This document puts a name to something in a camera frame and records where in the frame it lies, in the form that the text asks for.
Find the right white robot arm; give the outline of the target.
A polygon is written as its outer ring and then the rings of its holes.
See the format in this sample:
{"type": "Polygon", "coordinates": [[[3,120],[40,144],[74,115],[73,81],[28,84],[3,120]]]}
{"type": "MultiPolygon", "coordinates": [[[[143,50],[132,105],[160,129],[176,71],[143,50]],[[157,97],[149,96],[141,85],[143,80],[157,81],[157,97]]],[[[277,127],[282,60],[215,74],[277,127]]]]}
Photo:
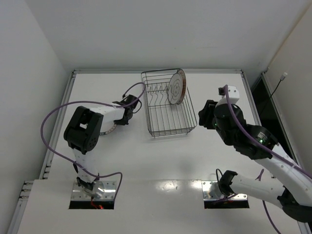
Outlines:
{"type": "Polygon", "coordinates": [[[250,179],[226,170],[218,176],[214,193],[223,198],[246,194],[279,207],[290,218],[308,223],[312,220],[312,178],[283,152],[277,138],[266,128],[247,124],[235,104],[207,100],[199,111],[199,125],[216,130],[227,146],[264,167],[274,177],[268,181],[250,179]]]}

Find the plate with red-blue rim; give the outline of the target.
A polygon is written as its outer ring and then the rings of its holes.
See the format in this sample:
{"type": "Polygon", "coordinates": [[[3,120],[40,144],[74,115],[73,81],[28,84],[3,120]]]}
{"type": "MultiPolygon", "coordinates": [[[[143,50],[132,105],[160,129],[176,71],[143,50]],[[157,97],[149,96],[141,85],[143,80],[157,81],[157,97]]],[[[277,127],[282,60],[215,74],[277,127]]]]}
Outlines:
{"type": "Polygon", "coordinates": [[[100,132],[99,135],[100,135],[100,136],[108,135],[108,134],[110,134],[111,132],[113,132],[113,131],[116,129],[116,127],[117,127],[117,125],[114,124],[109,130],[104,131],[104,132],[100,132]]]}

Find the white plate with grey rim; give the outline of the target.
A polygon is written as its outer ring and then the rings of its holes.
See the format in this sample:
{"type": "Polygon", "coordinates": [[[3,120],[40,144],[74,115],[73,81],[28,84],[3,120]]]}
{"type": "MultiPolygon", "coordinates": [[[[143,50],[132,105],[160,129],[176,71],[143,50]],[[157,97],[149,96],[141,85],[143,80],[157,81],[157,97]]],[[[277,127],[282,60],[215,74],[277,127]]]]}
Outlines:
{"type": "Polygon", "coordinates": [[[171,77],[167,93],[169,102],[172,105],[177,104],[182,93],[182,78],[178,73],[171,77]]]}

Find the orange sunburst pattern plate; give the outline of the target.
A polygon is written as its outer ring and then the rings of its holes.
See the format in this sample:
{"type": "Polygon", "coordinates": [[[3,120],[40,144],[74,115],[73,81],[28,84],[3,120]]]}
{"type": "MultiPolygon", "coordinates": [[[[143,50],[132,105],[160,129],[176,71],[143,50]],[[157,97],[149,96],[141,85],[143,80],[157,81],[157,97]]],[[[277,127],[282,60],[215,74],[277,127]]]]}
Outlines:
{"type": "Polygon", "coordinates": [[[181,96],[177,102],[177,104],[181,104],[183,102],[183,99],[185,97],[185,93],[186,93],[186,88],[187,88],[187,81],[186,81],[186,75],[185,72],[182,69],[178,69],[177,73],[181,76],[182,78],[182,93],[181,96]]]}

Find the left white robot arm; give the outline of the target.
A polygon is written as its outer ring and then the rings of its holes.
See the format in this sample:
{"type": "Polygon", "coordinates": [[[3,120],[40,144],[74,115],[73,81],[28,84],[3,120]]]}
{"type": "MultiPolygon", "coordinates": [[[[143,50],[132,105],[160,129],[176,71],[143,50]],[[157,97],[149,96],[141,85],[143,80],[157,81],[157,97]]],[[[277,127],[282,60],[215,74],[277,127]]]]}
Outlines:
{"type": "Polygon", "coordinates": [[[71,117],[63,137],[75,156],[73,166],[77,173],[77,184],[90,197],[100,198],[104,194],[104,183],[100,181],[92,152],[99,137],[113,131],[118,125],[129,124],[138,104],[141,101],[137,97],[124,95],[121,101],[108,106],[79,106],[71,117]]]}

